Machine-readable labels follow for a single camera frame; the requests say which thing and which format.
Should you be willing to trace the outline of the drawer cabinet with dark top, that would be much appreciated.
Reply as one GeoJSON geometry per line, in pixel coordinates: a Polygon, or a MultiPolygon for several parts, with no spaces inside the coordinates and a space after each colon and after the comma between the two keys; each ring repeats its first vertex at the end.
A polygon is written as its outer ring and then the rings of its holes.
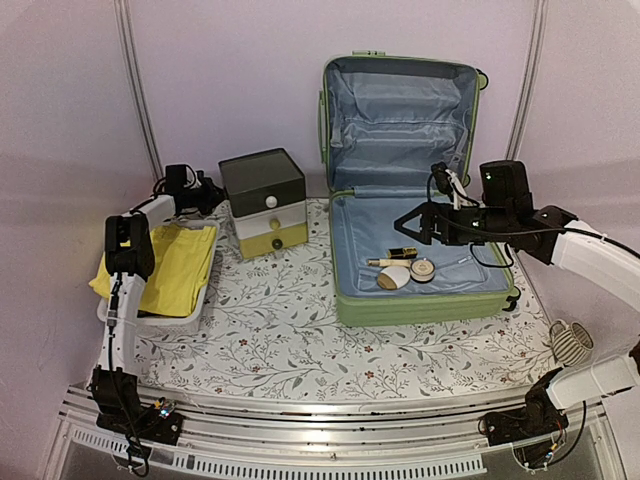
{"type": "Polygon", "coordinates": [[[285,149],[224,160],[219,170],[243,258],[308,241],[305,175],[285,149]]]}

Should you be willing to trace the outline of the plain yellow garment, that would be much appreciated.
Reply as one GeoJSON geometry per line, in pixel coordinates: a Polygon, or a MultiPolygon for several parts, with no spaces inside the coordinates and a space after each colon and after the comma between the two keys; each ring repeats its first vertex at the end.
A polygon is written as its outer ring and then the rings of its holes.
{"type": "Polygon", "coordinates": [[[218,228],[159,226],[151,232],[155,267],[139,310],[152,315],[186,318],[196,311],[200,291],[209,282],[212,248],[218,228]]]}

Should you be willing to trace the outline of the green hard-shell suitcase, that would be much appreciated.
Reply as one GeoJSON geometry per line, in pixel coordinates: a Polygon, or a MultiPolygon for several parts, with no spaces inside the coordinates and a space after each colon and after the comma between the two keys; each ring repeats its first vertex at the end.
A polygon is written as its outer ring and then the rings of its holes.
{"type": "Polygon", "coordinates": [[[414,241],[394,223],[426,201],[441,201],[431,169],[444,163],[468,175],[480,93],[480,69],[442,60],[363,54],[330,60],[318,106],[338,319],[350,327],[410,325],[490,317],[520,297],[511,262],[495,243],[416,245],[432,262],[429,281],[395,290],[379,285],[375,265],[414,241]]]}

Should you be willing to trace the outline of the white plastic mesh basket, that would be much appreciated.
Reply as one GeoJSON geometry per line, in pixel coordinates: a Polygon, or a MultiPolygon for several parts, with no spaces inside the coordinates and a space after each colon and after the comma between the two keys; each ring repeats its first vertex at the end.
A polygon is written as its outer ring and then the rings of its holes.
{"type": "Polygon", "coordinates": [[[218,234],[218,224],[204,220],[165,224],[151,231],[153,271],[140,288],[140,331],[198,330],[218,234]]]}

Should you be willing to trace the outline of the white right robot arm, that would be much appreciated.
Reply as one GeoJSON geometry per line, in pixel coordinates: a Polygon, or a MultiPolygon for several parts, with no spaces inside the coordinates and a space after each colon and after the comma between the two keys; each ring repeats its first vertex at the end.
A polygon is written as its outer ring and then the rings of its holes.
{"type": "MultiPolygon", "coordinates": [[[[578,215],[555,205],[536,207],[525,165],[501,160],[480,167],[481,200],[470,199],[457,175],[442,163],[431,168],[429,190],[447,201],[427,199],[398,218],[395,229],[425,245],[479,246],[501,243],[574,276],[588,292],[616,299],[615,312],[639,311],[639,254],[596,230],[578,215]]],[[[552,433],[565,433],[568,412],[597,398],[639,385],[639,334],[613,337],[619,325],[605,326],[603,306],[585,306],[549,329],[556,368],[527,391],[521,408],[491,411],[481,430],[492,446],[552,433]]]]}

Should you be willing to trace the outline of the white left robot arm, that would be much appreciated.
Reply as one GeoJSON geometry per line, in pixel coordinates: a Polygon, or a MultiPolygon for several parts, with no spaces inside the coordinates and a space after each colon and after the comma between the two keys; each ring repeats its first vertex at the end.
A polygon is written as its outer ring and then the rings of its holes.
{"type": "Polygon", "coordinates": [[[142,440],[175,446],[184,421],[164,398],[143,406],[133,373],[139,306],[155,267],[152,229],[195,212],[209,215],[224,199],[224,191],[204,171],[187,164],[169,165],[148,200],[105,221],[110,290],[90,391],[99,409],[97,426],[123,434],[132,450],[141,449],[142,440]]]}

